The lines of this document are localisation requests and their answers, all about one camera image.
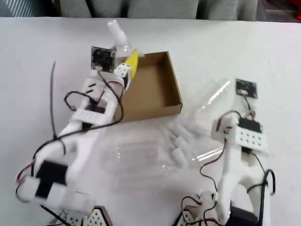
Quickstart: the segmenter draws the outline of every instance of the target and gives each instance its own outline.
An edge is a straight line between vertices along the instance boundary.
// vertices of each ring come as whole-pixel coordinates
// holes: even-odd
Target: clear plastic bottle
[[[126,34],[119,27],[116,20],[109,21],[108,27],[115,43],[113,48],[116,50],[115,67],[117,67],[119,64],[123,63],[125,58],[130,56],[134,50],[131,43],[127,40]]]

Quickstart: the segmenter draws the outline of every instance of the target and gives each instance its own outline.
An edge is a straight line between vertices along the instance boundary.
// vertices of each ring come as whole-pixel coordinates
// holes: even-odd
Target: table surface
[[[107,21],[0,19],[0,216],[6,225],[42,225],[50,219],[38,205],[26,206],[16,200],[14,176],[51,136],[48,88],[53,61],[57,61],[55,123],[60,131],[71,115],[63,97],[80,89],[89,73],[90,47],[112,45]],[[277,179],[271,222],[274,226],[299,225],[301,24],[157,19],[120,19],[119,23],[132,45],[142,52],[169,51],[184,110],[196,98],[195,91],[210,85],[212,79],[241,78],[258,83],[257,115],[269,140],[270,167]],[[227,98],[219,106],[226,111],[232,102]],[[132,125],[148,127],[162,120]],[[161,186],[114,192],[99,176],[97,153],[92,153],[79,187],[106,207],[116,226],[171,225],[183,196],[213,189],[197,169],[183,169],[159,179]],[[207,172],[219,178],[221,164],[209,166]]]

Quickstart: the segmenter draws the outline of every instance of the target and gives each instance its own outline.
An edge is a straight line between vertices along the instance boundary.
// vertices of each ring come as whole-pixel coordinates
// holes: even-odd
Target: white robotic arm
[[[224,143],[224,148],[217,159],[204,166],[215,162],[223,155],[222,178],[218,183],[216,193],[210,191],[201,193],[200,202],[202,204],[198,217],[194,222],[190,221],[188,224],[201,222],[201,224],[209,226],[216,224],[221,226],[270,226],[270,194],[266,178],[269,173],[272,174],[274,193],[275,175],[272,170],[265,169],[269,157],[267,141],[261,124],[254,120],[255,111],[251,109],[247,101],[247,97],[257,99],[256,84],[237,80],[236,93],[239,100],[244,98],[247,103],[246,116],[242,117],[238,111],[232,110],[213,122],[211,137]],[[241,102],[238,102],[238,109],[246,111],[245,106],[242,107]],[[253,213],[232,205],[232,194],[238,184],[246,188],[253,205]],[[185,223],[187,221],[184,216],[182,216],[182,220]]]
[[[137,61],[138,52],[135,50],[114,73],[91,70],[82,91],[73,92],[84,96],[77,110],[66,100],[72,92],[66,95],[67,105],[75,112],[59,136],[38,149],[31,176],[17,179],[20,199],[54,210],[73,210],[83,215],[91,213],[94,199],[76,190],[74,185],[95,141],[103,136],[105,127],[117,124],[112,122],[115,110],[135,74]],[[69,152],[75,152],[76,157],[67,165],[61,162],[61,158]]]

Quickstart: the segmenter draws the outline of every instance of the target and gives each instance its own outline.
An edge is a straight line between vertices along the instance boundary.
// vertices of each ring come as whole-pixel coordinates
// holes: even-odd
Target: white bottle cap
[[[117,46],[127,45],[127,36],[123,30],[121,30],[116,20],[110,20],[108,27]]]

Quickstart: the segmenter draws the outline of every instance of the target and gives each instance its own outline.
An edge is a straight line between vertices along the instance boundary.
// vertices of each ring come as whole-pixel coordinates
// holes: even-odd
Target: brown box
[[[122,97],[123,121],[137,121],[181,112],[182,100],[168,52],[145,54]],[[120,107],[115,116],[120,117]]]

